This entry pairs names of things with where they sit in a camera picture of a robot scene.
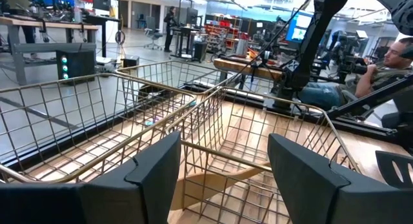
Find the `wooden workbench grey legs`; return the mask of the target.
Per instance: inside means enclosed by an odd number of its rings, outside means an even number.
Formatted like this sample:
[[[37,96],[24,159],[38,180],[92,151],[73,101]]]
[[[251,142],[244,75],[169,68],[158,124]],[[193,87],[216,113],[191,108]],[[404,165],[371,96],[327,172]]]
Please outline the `wooden workbench grey legs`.
[[[11,15],[9,17],[0,16],[0,25],[8,28],[11,43],[11,53],[13,64],[0,61],[0,68],[15,73],[17,84],[26,85],[26,67],[36,67],[55,64],[51,59],[30,59],[25,57],[29,53],[52,53],[60,51],[96,51],[96,31],[98,27],[83,23],[40,21],[29,17]],[[20,26],[36,27],[42,34],[47,34],[48,29],[58,28],[65,31],[66,41],[64,43],[21,43],[18,28]],[[84,43],[74,43],[72,41],[72,30],[80,30],[86,34]]]

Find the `grey office chair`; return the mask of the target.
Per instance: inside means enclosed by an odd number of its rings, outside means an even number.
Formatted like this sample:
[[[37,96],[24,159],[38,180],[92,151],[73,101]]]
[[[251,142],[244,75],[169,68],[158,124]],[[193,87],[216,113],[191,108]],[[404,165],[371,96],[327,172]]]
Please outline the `grey office chair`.
[[[146,16],[145,36],[152,42],[145,44],[143,48],[151,48],[152,50],[155,48],[158,50],[162,49],[162,46],[155,43],[156,40],[163,37],[163,34],[158,28],[156,28],[156,19],[154,17]]]

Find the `wooden table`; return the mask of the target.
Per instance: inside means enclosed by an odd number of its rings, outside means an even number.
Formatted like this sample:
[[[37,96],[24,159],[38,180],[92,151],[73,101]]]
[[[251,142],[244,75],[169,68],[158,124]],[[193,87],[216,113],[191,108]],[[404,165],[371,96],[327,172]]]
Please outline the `wooden table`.
[[[240,72],[246,75],[252,75],[253,68],[250,65],[244,63],[238,63],[234,61],[229,61],[226,59],[215,59],[213,62],[214,66],[219,70],[229,71],[229,72]],[[282,76],[282,72],[272,69],[267,69],[259,67],[255,70],[254,75],[263,79],[273,79],[277,80]]]

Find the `black box green lights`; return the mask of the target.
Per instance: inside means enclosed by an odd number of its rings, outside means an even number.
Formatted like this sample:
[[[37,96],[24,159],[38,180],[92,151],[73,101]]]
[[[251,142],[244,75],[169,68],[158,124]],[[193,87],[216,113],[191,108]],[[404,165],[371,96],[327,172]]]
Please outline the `black box green lights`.
[[[94,81],[96,56],[93,50],[61,51],[56,54],[59,79],[67,80],[66,85],[76,85]]]

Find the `black standing desk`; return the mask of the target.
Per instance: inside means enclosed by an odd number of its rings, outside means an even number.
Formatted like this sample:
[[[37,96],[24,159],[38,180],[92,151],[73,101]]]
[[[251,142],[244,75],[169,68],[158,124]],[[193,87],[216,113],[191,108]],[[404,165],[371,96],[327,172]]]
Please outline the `black standing desk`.
[[[172,32],[177,37],[173,57],[199,63],[205,60],[207,34],[202,33],[200,29],[189,27],[173,27]]]

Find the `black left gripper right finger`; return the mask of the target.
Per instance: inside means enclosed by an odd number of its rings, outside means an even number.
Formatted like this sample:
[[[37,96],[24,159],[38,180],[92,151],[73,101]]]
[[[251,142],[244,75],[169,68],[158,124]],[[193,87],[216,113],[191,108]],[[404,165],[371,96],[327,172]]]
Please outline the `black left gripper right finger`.
[[[413,224],[413,186],[382,183],[279,134],[267,151],[293,224]]]

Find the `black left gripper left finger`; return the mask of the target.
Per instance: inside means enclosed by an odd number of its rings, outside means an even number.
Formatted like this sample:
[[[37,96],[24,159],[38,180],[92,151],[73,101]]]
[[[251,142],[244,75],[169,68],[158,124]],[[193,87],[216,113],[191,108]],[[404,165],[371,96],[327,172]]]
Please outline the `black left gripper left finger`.
[[[167,224],[180,156],[172,132],[87,183],[0,185],[0,224]]]

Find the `black slotted turner steel handle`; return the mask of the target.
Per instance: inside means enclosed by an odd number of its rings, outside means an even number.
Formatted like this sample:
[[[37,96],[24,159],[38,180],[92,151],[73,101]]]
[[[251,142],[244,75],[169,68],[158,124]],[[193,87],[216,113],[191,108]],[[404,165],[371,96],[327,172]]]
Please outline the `black slotted turner steel handle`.
[[[413,189],[413,157],[377,150],[376,159],[379,171],[388,185]]]

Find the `blue screen monitor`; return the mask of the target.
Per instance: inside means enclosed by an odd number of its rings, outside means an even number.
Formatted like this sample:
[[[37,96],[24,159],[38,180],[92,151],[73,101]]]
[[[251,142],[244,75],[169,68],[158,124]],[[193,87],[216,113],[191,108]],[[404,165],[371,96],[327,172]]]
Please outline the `blue screen monitor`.
[[[308,26],[312,20],[313,13],[310,12],[292,12],[292,20],[288,25],[286,40],[290,42],[302,42]]]

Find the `black robot station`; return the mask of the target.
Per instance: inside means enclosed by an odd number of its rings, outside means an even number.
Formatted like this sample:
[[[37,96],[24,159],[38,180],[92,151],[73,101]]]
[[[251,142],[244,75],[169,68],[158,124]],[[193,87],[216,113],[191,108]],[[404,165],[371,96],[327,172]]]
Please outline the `black robot station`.
[[[329,48],[329,57],[337,65],[337,76],[333,79],[335,83],[345,83],[349,74],[362,75],[367,71],[367,64],[362,57],[355,56],[354,50],[364,40],[359,34],[349,36],[338,30],[332,34],[332,42]]]

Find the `black metal stand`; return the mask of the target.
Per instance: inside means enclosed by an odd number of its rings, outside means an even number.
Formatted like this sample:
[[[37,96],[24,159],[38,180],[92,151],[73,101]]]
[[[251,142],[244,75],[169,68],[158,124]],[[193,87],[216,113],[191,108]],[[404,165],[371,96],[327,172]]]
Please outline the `black metal stand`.
[[[355,109],[360,109],[365,105],[370,106],[374,103],[378,104],[379,101],[388,101],[394,94],[411,86],[413,86],[413,72],[397,79],[395,82],[383,88],[378,89],[377,91],[370,93],[369,95],[356,99],[355,101],[351,101],[341,107],[333,108],[327,112],[327,115],[330,119],[335,119],[344,114],[353,112]]]

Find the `solid wooden spatula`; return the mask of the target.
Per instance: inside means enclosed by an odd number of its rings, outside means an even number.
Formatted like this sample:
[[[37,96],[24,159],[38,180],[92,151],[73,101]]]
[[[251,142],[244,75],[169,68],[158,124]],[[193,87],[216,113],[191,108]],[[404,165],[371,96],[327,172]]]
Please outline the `solid wooden spatula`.
[[[271,172],[269,166],[270,163],[266,161],[260,165],[236,172],[201,171],[200,167],[195,167],[197,173],[190,173],[185,170],[185,163],[182,163],[179,166],[178,179],[170,210],[185,209],[217,194],[222,194],[227,188],[236,183],[262,172]]]

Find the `red storage shelf rack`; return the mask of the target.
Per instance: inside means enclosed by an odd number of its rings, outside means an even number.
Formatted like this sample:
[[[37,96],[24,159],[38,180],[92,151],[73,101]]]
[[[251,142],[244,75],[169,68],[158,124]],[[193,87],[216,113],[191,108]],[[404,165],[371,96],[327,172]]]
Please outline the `red storage shelf rack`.
[[[239,40],[242,37],[249,38],[247,28],[243,28],[243,20],[240,18],[224,18],[214,16],[213,20],[205,21],[205,32],[207,34],[206,50],[214,53],[234,53]]]

